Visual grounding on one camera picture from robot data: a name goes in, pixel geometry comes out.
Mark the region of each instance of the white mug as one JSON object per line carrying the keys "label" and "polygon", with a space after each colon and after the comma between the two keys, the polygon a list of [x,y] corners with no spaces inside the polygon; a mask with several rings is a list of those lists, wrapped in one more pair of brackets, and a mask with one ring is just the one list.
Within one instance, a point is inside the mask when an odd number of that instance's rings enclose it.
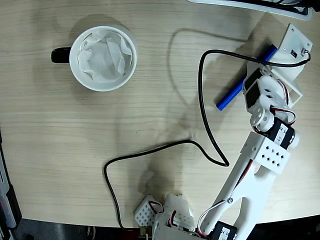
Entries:
{"label": "white mug", "polygon": [[[129,47],[131,48],[132,61],[129,69],[121,78],[113,82],[99,83],[99,82],[93,81],[92,78],[87,73],[81,71],[79,68],[78,55],[80,52],[81,43],[90,34],[99,30],[108,30],[108,31],[113,31],[120,34],[127,41]],[[117,88],[120,88],[131,78],[137,66],[137,54],[138,53],[137,53],[136,41],[133,35],[131,34],[131,32],[129,32],[126,28],[122,26],[105,25],[105,26],[95,26],[84,31],[76,38],[76,40],[72,44],[72,47],[56,48],[51,53],[51,61],[57,64],[69,63],[75,79],[77,79],[78,82],[81,83],[86,88],[94,91],[98,91],[98,92],[108,92],[108,91],[112,91]]]}

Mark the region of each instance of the black mug handle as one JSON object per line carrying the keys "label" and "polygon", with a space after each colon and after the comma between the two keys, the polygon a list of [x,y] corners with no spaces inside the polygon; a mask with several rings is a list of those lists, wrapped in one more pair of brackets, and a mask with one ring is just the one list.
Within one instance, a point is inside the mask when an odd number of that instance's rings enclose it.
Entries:
{"label": "black mug handle", "polygon": [[51,52],[51,61],[55,64],[68,64],[71,47],[59,47]]}

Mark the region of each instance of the white robotic arm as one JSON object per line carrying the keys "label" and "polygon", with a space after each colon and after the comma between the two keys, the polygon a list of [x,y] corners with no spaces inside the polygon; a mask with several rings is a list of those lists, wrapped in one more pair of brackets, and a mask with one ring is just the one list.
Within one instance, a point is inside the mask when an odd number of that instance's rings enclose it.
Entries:
{"label": "white robotic arm", "polygon": [[[290,43],[293,43],[294,49],[290,48]],[[290,24],[280,50],[272,59],[282,58],[285,63],[300,61],[309,57],[311,46],[312,43]],[[284,59],[286,55],[283,51],[290,53],[287,54],[288,60]],[[271,186],[290,157],[288,148],[295,148],[300,140],[300,135],[292,128],[296,114],[289,105],[292,107],[302,96],[294,82],[302,70],[303,66],[279,70],[248,62],[243,93],[246,109],[251,114],[250,124],[255,132],[249,134],[212,210],[208,211],[203,221],[200,219],[200,233],[204,236],[214,230],[222,213],[239,199],[242,199],[242,203],[234,224],[236,239],[247,239],[259,221]],[[277,73],[286,73],[291,77],[283,78],[283,74]],[[294,86],[291,92],[286,85]],[[224,201],[223,204],[215,207],[221,201]]]}
{"label": "white robotic arm", "polygon": [[[290,24],[271,62],[300,63],[310,56],[311,48],[309,39]],[[291,107],[302,97],[295,79],[303,68],[303,65],[283,68],[247,63],[243,93],[253,132],[250,132],[228,179],[212,207],[200,216],[197,224],[194,224],[192,210],[182,196],[169,194],[159,212],[155,211],[154,204],[161,204],[147,196],[134,218],[142,227],[153,226],[152,239],[248,238],[261,217],[276,176],[282,173],[290,158],[288,148],[295,148],[300,140],[298,132],[293,129],[297,116]],[[234,225],[220,222],[224,211],[240,199],[240,213]]]}

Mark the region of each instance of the wood grain surface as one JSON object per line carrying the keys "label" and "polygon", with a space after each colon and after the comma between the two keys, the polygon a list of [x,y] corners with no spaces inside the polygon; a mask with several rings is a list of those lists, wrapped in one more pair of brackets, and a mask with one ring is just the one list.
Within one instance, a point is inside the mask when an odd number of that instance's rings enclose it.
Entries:
{"label": "wood grain surface", "polygon": [[[188,137],[216,159],[197,94],[199,60],[209,49],[256,56],[280,44],[288,23],[313,41],[312,61],[298,77],[304,96],[294,106],[301,133],[277,177],[261,222],[320,214],[320,14],[301,21],[187,0],[3,0],[0,10],[0,128],[10,179],[24,218],[118,226],[102,167],[108,160]],[[51,51],[84,30],[118,24],[136,37],[133,77],[112,92],[81,86]],[[195,218],[227,179],[251,131],[242,94],[224,110],[215,103],[243,73],[245,62],[211,55],[204,67],[210,127],[230,161],[210,163],[190,145],[114,163],[109,176],[123,224],[146,194],[162,201],[181,193]],[[222,220],[233,223],[240,203]]]}

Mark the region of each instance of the wire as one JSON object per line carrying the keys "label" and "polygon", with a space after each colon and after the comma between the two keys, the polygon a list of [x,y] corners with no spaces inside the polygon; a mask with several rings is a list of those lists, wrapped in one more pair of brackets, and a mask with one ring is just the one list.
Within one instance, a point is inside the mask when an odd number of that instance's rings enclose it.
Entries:
{"label": "wire", "polygon": [[291,111],[291,110],[288,110],[288,109],[284,109],[284,108],[280,108],[280,107],[271,107],[270,110],[292,114],[293,115],[293,120],[291,122],[288,122],[289,126],[293,125],[297,120],[297,115],[295,114],[294,111]]}
{"label": "wire", "polygon": [[205,234],[200,230],[200,226],[201,226],[201,224],[202,224],[202,221],[203,221],[204,216],[205,216],[208,212],[210,212],[212,209],[215,209],[216,207],[219,207],[220,205],[222,205],[222,204],[224,204],[224,203],[226,203],[226,202],[227,202],[227,200],[221,200],[221,201],[217,202],[215,205],[213,205],[213,206],[211,206],[210,208],[208,208],[207,210],[205,210],[205,211],[200,215],[196,227],[197,227],[197,232],[198,232],[201,236],[203,236],[203,237],[206,237],[206,236],[207,236],[207,235],[205,235]]}
{"label": "wire", "polygon": [[287,105],[289,105],[289,92],[288,92],[288,89],[287,89],[286,85],[280,79],[277,79],[277,82],[281,85],[281,87],[283,89],[284,97],[285,97],[285,103]]}
{"label": "wire", "polygon": [[264,60],[259,60],[259,59],[253,58],[253,57],[244,56],[244,55],[241,55],[238,53],[225,51],[225,50],[218,50],[218,49],[208,50],[202,55],[202,57],[200,59],[200,63],[199,63],[199,70],[198,70],[198,97],[199,97],[201,116],[202,116],[205,130],[208,134],[208,137],[209,137],[212,145],[214,146],[216,152],[220,155],[220,157],[222,158],[222,160],[224,162],[223,164],[221,164],[221,162],[214,161],[214,163],[218,164],[220,166],[228,167],[230,164],[229,164],[226,156],[224,155],[224,153],[219,148],[219,146],[218,146],[218,144],[217,144],[217,142],[211,132],[211,129],[210,129],[210,126],[208,123],[208,119],[207,119],[207,115],[206,115],[206,111],[205,111],[205,104],[204,104],[204,97],[203,97],[203,70],[204,70],[205,59],[209,54],[224,54],[224,55],[232,56],[235,58],[255,62],[258,64],[269,65],[269,66],[280,67],[280,68],[295,68],[295,67],[305,65],[307,62],[309,62],[311,60],[311,54],[308,54],[308,59],[303,60],[298,63],[293,63],[293,64],[283,64],[283,63],[277,63],[277,62],[264,61]]}
{"label": "wire", "polygon": [[114,206],[115,206],[115,211],[116,211],[117,220],[118,220],[118,223],[119,223],[119,226],[120,226],[121,229],[123,229],[123,230],[125,230],[125,231],[131,231],[130,228],[126,228],[126,227],[124,227],[123,224],[122,224],[118,200],[117,200],[116,194],[115,194],[115,192],[114,192],[114,190],[113,190],[113,187],[112,187],[112,185],[111,185],[111,183],[110,183],[110,180],[109,180],[109,177],[108,177],[108,172],[107,172],[108,166],[109,166],[110,164],[115,163],[115,162],[118,162],[118,161],[142,157],[142,156],[145,156],[145,155],[153,154],[153,153],[159,152],[159,151],[161,151],[161,150],[165,150],[165,149],[168,149],[168,148],[171,148],[171,147],[174,147],[174,146],[177,146],[177,145],[182,145],[182,144],[192,144],[192,145],[195,145],[195,146],[202,152],[202,154],[203,154],[210,162],[213,162],[213,163],[218,162],[218,161],[212,159],[212,158],[206,153],[206,151],[204,150],[204,148],[203,148],[199,143],[197,143],[196,141],[190,140],[190,139],[186,139],[186,140],[171,142],[171,143],[168,143],[168,144],[166,144],[166,145],[164,145],[164,146],[160,146],[160,147],[157,147],[157,148],[154,148],[154,149],[151,149],[151,150],[142,151],[142,152],[139,152],[139,153],[130,154],[130,155],[126,155],[126,156],[116,157],[116,158],[108,161],[108,162],[104,165],[104,167],[103,167],[104,179],[105,179],[106,184],[108,185],[108,188],[109,188],[109,190],[110,190],[110,192],[111,192],[112,199],[113,199]]}
{"label": "wire", "polygon": [[[161,212],[158,212],[158,211],[154,208],[153,204],[160,206],[160,207],[161,207]],[[149,206],[150,206],[150,208],[152,209],[152,211],[153,211],[155,214],[160,214],[160,213],[163,213],[163,212],[165,211],[164,206],[163,206],[160,202],[158,202],[158,201],[149,201]]]}
{"label": "wire", "polygon": [[285,0],[280,0],[280,1],[277,1],[275,2],[274,4],[281,4],[282,2],[284,2]]}
{"label": "wire", "polygon": [[170,225],[173,226],[174,225],[174,218],[175,218],[175,215],[176,215],[177,211],[176,210],[173,210],[172,214],[171,214],[171,217],[170,217]]}

